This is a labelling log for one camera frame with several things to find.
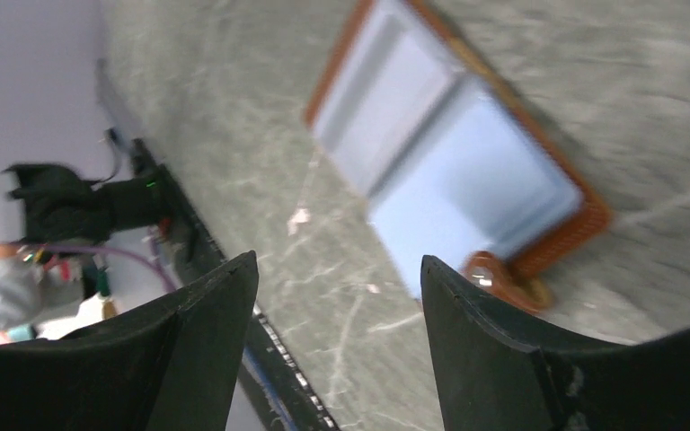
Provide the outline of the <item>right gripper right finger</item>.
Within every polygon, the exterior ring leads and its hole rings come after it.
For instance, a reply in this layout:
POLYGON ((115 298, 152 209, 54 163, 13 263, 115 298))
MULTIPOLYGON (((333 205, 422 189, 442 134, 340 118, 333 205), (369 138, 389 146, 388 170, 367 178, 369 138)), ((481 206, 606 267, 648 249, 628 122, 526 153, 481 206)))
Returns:
POLYGON ((447 430, 690 430, 690 329, 636 345, 581 335, 421 263, 447 430))

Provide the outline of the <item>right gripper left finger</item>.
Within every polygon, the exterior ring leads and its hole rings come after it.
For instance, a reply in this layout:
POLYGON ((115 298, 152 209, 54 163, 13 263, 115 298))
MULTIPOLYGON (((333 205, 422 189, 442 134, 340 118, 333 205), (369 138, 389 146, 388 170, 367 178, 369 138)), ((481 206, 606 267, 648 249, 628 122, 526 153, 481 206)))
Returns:
POLYGON ((0 346, 0 430, 222 430, 252 317, 243 253, 62 339, 0 346))

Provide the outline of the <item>brown leather card holder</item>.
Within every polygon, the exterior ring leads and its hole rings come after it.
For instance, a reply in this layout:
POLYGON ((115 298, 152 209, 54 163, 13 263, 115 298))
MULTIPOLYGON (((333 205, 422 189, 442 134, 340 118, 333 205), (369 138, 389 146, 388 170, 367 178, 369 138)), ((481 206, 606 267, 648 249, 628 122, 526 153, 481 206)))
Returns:
POLYGON ((305 112, 402 283, 434 255, 531 313, 539 275, 601 233, 602 198, 512 87, 425 1, 360 1, 305 112))

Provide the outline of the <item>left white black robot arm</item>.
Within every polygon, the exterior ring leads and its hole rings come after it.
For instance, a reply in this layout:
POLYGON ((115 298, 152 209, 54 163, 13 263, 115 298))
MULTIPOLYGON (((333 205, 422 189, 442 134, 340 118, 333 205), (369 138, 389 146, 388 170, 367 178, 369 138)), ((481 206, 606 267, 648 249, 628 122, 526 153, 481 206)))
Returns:
POLYGON ((0 243, 100 243, 168 217, 156 173, 102 185, 54 163, 0 171, 0 243))

